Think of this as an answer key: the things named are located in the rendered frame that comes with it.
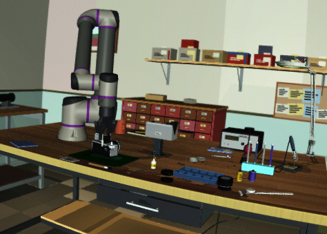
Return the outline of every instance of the shelf bracket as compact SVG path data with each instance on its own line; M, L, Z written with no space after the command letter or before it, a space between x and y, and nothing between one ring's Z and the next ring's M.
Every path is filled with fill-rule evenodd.
M160 64L161 64L161 67L162 67L163 75L165 75L166 85L169 86L169 78L170 78L170 63L168 63L168 67L167 67L167 76L166 76L166 73L165 73L164 67L162 66L162 63L160 63Z
M321 86L322 86L321 95L324 93L325 75L326 75L326 74L322 74L322 77L321 77Z
M243 68L240 68L241 71L239 73L239 67L237 67L237 76L238 76L238 79L239 79L239 92L242 91L242 84L243 84L243 71L244 69Z

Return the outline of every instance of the blue tray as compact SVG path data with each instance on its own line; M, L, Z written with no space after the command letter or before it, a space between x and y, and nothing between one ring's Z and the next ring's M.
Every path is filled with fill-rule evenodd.
M219 176L223 176L222 173L214 173L206 170L190 168L188 166L184 166L176 170L173 175L175 177L181 177L183 179L190 179L206 184L217 185L217 180Z

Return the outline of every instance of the purple spool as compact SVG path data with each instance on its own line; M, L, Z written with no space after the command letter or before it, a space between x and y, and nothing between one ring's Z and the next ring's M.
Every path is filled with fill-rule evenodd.
M256 172L254 170L248 172L248 181L254 182L255 181Z

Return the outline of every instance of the tiled floor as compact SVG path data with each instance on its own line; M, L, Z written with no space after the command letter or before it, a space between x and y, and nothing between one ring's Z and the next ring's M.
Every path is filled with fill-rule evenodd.
M31 164L22 165L19 168L24 170L32 170L37 173L37 166ZM30 184L25 184L23 186L18 186L10 190L0 192L0 232L72 202L72 177L69 175L63 175L61 173L45 169L45 188L43 190L39 190L37 185L37 182L32 182ZM218 226L216 225L218 213L213 213L201 228L195 228L168 220L158 219L150 215L144 215L142 213L130 211L111 204L99 202L97 201L97 183L80 179L79 185L79 199L82 201L198 233L299 233L298 228L271 224L223 213L219 214ZM40 223L35 224L34 226L27 228L20 233L55 234L64 232ZM327 228L320 226L319 233L327 234Z

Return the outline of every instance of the drawer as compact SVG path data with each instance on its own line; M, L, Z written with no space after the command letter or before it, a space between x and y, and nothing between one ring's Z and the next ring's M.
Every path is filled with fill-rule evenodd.
M139 195L103 184L97 184L97 200L189 226L200 227L204 222L202 210L198 207L167 202L156 197Z
M136 120L136 113L132 112L123 112L123 119L126 120L126 123L135 123Z
M165 124L165 117L151 115L150 121L155 121L156 123Z
M169 117L165 117L165 124L166 124L166 123L170 123L170 122L172 122L172 121L178 122L177 129L179 129L179 122L180 122L179 119L177 119L177 118L169 118Z
M183 131L179 130L179 131L177 132L177 136L178 136L178 137L190 137L190 138L194 138L194 133L183 132Z
M165 116L165 106L161 105L151 105L151 115L160 115L160 116Z
M212 111L197 110L197 121L212 122Z
M126 123L126 128L127 129L135 129L135 123Z
M137 103L134 103L132 101L125 101L123 103L123 111L129 111L129 112L136 112Z
M146 125L135 124L135 130L146 130Z
M166 117L179 118L181 114L181 108L166 107Z
M137 104L137 113L151 114L151 104Z
M180 130L187 130L189 132L194 132L195 131L195 121L181 119L179 129Z
M197 110L191 108L181 108L181 119L195 119L197 117Z
M146 122L148 121L150 121L150 115L137 114L135 123L146 125Z
M211 123L196 121L195 122L195 132L211 134Z
M208 140L210 141L210 134L205 133L195 133L194 134L195 139L202 139L202 140Z

